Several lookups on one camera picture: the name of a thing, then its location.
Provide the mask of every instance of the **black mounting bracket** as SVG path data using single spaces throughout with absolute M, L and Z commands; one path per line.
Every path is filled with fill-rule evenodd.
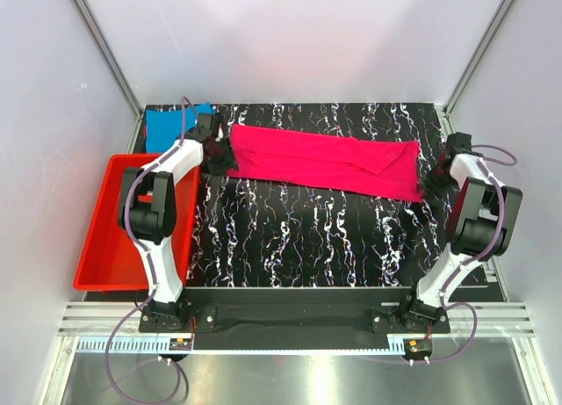
M 456 155 L 482 154 L 472 151 L 472 136 L 465 133 L 449 134 L 445 150 L 439 157 L 439 162 L 431 172 L 420 180 L 418 190 L 426 200 L 442 199 L 449 188 L 457 182 L 450 175 L 450 166 Z
M 213 333 L 217 318 L 214 306 L 197 306 L 190 302 L 177 305 L 177 315 L 158 314 L 150 309 L 150 305 L 142 310 L 140 333 L 174 333 L 194 332 Z
M 442 308 L 428 306 L 417 298 L 413 286 L 407 297 L 394 309 L 371 309 L 373 332 L 389 333 L 450 333 L 449 318 Z
M 211 175 L 224 175 L 228 170 L 238 170 L 238 162 L 230 139 L 219 137 L 219 129 L 227 133 L 224 119 L 219 113 L 200 113 L 197 126 L 185 133 L 185 138 L 198 141 L 203 145 L 204 160 L 201 163 L 203 172 Z

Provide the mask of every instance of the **white wall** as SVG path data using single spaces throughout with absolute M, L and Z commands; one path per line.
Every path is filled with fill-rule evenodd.
M 0 44 L 0 392 L 31 404 L 133 115 L 69 0 L 0 0 Z
M 89 0 L 142 103 L 443 103 L 500 0 Z
M 503 146 L 520 164 L 496 175 L 523 191 L 511 246 L 501 258 L 508 290 L 524 300 L 562 399 L 562 0 L 519 0 L 453 111 L 457 130 Z

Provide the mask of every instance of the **metal frame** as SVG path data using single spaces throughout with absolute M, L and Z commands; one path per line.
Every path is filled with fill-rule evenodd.
M 450 116 L 447 115 L 445 112 L 445 108 L 443 105 L 435 105 L 437 118 L 439 119 L 439 123 L 441 124 L 442 133 L 443 133 L 443 141 L 447 138 L 449 134 L 455 133 L 457 129 L 453 126 L 452 120 Z
M 119 87 L 119 90 L 121 90 L 121 93 L 125 97 L 125 101 L 131 108 L 131 111 L 133 111 L 134 116 L 138 119 L 142 115 L 142 106 L 135 96 L 133 89 L 131 89 L 131 86 L 126 80 L 125 74 L 123 74 L 123 71 L 121 70 L 121 67 L 119 66 L 117 60 L 115 59 L 115 55 L 110 49 L 109 44 L 107 43 L 107 40 L 105 39 L 105 36 L 102 33 L 101 28 L 97 23 L 87 0 L 70 1 L 76 7 L 76 12 L 80 16 L 80 19 L 83 21 L 86 30 L 90 34 L 92 41 L 97 47 L 97 51 L 101 55 L 102 59 L 105 62 L 105 65 L 112 74 L 112 77 Z
M 129 142 L 126 144 L 125 151 L 127 153 L 133 153 L 134 145 L 137 141 L 139 131 L 141 130 L 141 126 L 142 126 L 142 115 L 137 118 L 137 120 L 134 124 L 134 129 L 133 129 L 133 133 L 131 134 L 131 138 L 129 139 Z
M 383 306 L 391 307 L 395 303 Z M 128 302 L 70 302 L 59 329 L 58 353 L 51 368 L 45 392 L 40 403 L 45 405 L 60 404 L 64 389 L 70 375 L 70 368 L 77 352 L 102 353 L 104 348 L 94 347 L 81 342 L 91 341 L 92 336 L 103 342 L 109 336 L 115 324 L 131 309 Z M 537 340 L 530 324 L 527 310 L 519 302 L 493 302 L 476 304 L 479 326 L 477 337 L 509 338 L 514 345 L 515 354 L 522 370 L 524 382 L 529 391 L 533 404 L 557 404 L 548 374 L 537 348 Z M 126 322 L 116 337 L 128 346 L 115 352 L 126 353 L 155 353 L 154 348 L 140 347 L 143 343 L 157 343 L 165 345 L 174 337 L 190 338 L 190 333 L 177 334 L 143 334 L 138 331 L 140 315 L 132 317 Z M 457 308 L 449 312 L 451 333 L 446 335 L 434 334 L 439 338 L 467 338 L 472 329 L 472 315 L 468 310 Z M 412 339 L 418 336 L 408 334 Z M 278 355 L 402 355 L 404 351 L 404 335 L 389 336 L 388 348 L 383 350 L 194 350 L 193 354 L 278 354 Z
M 455 109 L 455 106 L 458 103 L 458 100 L 462 96 L 463 92 L 465 91 L 466 86 L 470 82 L 472 75 L 478 68 L 482 58 L 486 54 L 488 48 L 494 41 L 498 31 L 501 29 L 501 25 L 505 22 L 509 12 L 513 9 L 515 2 L 517 0 L 501 0 L 500 5 L 498 5 L 497 10 L 495 11 L 490 23 L 488 24 L 482 38 L 480 39 L 479 44 L 476 46 L 476 50 L 472 54 L 471 59 L 468 61 L 466 65 L 465 71 L 461 75 L 460 79 L 458 80 L 455 89 L 450 94 L 449 100 L 443 105 L 443 109 L 450 115 Z

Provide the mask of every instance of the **folded fabric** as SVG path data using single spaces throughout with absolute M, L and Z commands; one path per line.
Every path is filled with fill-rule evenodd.
M 211 104 L 195 106 L 198 113 L 214 113 Z M 185 129 L 195 126 L 195 114 L 186 108 Z M 162 153 L 171 148 L 182 132 L 182 110 L 159 112 L 147 110 L 147 153 Z
M 421 202 L 417 141 L 360 141 L 288 130 L 234 125 L 239 170 L 230 177 L 332 188 Z

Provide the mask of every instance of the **blue cloth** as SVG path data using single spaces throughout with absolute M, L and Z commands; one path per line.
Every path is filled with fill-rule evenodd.
M 195 106 L 198 113 L 214 113 L 211 104 Z M 185 109 L 185 130 L 195 127 L 195 114 L 190 107 Z M 182 110 L 158 112 L 147 111 L 147 153 L 162 153 L 172 147 L 182 132 Z

